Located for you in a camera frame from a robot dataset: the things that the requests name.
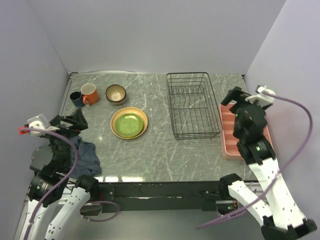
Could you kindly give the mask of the dark blue mug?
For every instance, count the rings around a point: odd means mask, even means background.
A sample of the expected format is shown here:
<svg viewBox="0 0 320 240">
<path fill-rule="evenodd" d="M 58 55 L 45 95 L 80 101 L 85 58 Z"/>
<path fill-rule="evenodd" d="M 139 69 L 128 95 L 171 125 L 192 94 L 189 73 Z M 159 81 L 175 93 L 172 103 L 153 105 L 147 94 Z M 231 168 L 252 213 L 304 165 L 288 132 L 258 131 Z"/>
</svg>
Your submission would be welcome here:
<svg viewBox="0 0 320 240">
<path fill-rule="evenodd" d="M 70 100 L 76 108 L 82 108 L 85 104 L 83 102 L 83 95 L 79 91 L 74 91 L 69 95 Z"/>
</svg>

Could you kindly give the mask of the orange mug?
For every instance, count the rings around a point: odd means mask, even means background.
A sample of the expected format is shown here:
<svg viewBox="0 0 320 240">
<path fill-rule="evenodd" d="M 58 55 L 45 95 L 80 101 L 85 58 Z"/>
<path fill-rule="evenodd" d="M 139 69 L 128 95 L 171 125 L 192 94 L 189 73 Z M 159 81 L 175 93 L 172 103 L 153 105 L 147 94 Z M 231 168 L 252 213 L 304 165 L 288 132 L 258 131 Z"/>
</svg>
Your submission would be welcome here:
<svg viewBox="0 0 320 240">
<path fill-rule="evenodd" d="M 85 105 L 96 104 L 99 101 L 99 95 L 98 95 L 97 87 L 93 83 L 84 84 L 81 87 L 80 92 L 83 95 L 82 102 Z"/>
</svg>

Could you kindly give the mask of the dark brown patterned bowl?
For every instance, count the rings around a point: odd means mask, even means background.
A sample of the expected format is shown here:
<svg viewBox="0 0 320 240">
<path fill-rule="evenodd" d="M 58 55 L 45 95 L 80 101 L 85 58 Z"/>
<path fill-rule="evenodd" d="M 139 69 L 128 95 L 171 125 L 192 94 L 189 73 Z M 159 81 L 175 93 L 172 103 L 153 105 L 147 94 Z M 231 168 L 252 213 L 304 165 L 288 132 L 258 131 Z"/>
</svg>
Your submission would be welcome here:
<svg viewBox="0 0 320 240">
<path fill-rule="evenodd" d="M 127 92 L 124 87 L 119 84 L 112 84 L 105 91 L 106 99 L 113 105 L 122 105 L 127 97 Z"/>
</svg>

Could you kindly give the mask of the beige plate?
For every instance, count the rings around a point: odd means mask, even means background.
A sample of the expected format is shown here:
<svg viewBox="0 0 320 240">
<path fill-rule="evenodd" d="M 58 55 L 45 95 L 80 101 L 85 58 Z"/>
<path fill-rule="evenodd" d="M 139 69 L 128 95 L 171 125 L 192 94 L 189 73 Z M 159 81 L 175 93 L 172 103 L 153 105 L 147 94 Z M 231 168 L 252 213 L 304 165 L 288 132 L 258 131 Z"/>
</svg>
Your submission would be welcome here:
<svg viewBox="0 0 320 240">
<path fill-rule="evenodd" d="M 148 126 L 147 115 L 139 108 L 124 107 L 111 118 L 112 132 L 122 139 L 134 139 L 142 135 Z"/>
</svg>

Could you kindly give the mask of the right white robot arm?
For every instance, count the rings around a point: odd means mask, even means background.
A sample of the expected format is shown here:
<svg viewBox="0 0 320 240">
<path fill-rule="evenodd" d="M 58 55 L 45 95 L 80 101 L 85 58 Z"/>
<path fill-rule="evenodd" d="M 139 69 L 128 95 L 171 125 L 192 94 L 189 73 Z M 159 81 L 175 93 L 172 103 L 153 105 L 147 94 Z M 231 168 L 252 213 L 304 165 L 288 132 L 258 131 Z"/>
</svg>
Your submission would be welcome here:
<svg viewBox="0 0 320 240">
<path fill-rule="evenodd" d="M 221 101 L 235 115 L 233 136 L 236 146 L 256 176 L 263 193 L 257 196 L 236 174 L 221 178 L 220 196 L 234 198 L 243 205 L 236 210 L 236 216 L 248 211 L 259 223 L 266 240 L 298 240 L 317 230 L 314 220 L 308 219 L 293 199 L 271 143 L 264 135 L 267 126 L 266 109 L 273 105 L 275 93 L 259 85 L 256 94 L 248 94 L 238 86 L 228 91 Z"/>
</svg>

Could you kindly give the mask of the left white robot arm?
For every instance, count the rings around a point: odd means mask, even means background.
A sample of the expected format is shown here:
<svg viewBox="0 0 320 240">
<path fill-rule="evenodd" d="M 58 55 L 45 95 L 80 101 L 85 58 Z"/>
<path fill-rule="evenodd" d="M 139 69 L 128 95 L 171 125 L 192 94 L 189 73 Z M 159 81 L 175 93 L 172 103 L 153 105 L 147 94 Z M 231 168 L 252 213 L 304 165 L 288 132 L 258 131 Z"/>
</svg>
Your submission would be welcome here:
<svg viewBox="0 0 320 240">
<path fill-rule="evenodd" d="M 80 146 L 79 134 L 88 128 L 81 108 L 67 116 L 48 120 L 43 114 L 30 118 L 18 129 L 48 139 L 49 143 L 33 153 L 30 169 L 34 171 L 27 195 L 27 213 L 19 239 L 59 240 L 68 221 L 87 201 L 100 195 L 96 173 L 82 164 L 84 152 L 94 154 L 94 147 Z"/>
</svg>

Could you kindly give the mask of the blue cloth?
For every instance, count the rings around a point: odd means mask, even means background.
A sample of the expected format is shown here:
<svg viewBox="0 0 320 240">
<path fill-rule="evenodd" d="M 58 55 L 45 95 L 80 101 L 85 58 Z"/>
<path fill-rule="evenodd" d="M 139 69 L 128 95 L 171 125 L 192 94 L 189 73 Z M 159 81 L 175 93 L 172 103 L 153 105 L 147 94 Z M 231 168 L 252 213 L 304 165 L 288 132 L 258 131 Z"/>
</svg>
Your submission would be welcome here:
<svg viewBox="0 0 320 240">
<path fill-rule="evenodd" d="M 96 146 L 91 142 L 83 141 L 80 136 L 75 136 L 70 141 L 73 142 L 79 154 L 79 160 L 70 177 L 77 179 L 82 175 L 90 177 L 100 175 L 102 168 L 96 154 Z"/>
</svg>

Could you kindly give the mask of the pink divided tray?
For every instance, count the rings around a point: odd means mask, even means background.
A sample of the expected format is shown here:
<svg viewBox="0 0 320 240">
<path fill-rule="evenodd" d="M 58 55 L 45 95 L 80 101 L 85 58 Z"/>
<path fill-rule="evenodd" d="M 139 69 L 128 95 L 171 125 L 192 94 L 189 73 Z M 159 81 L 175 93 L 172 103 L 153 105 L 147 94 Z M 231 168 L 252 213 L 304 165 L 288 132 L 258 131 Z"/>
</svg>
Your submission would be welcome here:
<svg viewBox="0 0 320 240">
<path fill-rule="evenodd" d="M 233 136 L 235 115 L 231 113 L 230 108 L 235 103 L 220 105 L 220 117 L 222 120 L 222 136 L 221 147 L 222 156 L 227 160 L 244 160 L 246 164 L 257 163 L 268 158 L 275 159 L 276 154 L 270 142 L 270 134 L 267 124 L 263 130 L 262 139 L 253 143 L 241 144 L 240 141 Z"/>
</svg>

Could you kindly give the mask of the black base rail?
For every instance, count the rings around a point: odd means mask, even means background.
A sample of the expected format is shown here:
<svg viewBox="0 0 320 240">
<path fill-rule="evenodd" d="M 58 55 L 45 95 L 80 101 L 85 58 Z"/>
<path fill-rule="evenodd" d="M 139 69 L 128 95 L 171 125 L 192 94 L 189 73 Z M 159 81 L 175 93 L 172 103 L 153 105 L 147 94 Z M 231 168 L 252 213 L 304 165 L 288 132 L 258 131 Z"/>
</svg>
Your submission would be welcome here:
<svg viewBox="0 0 320 240">
<path fill-rule="evenodd" d="M 100 182 L 90 201 L 109 201 L 121 211 L 216 211 L 236 200 L 223 192 L 219 181 Z"/>
</svg>

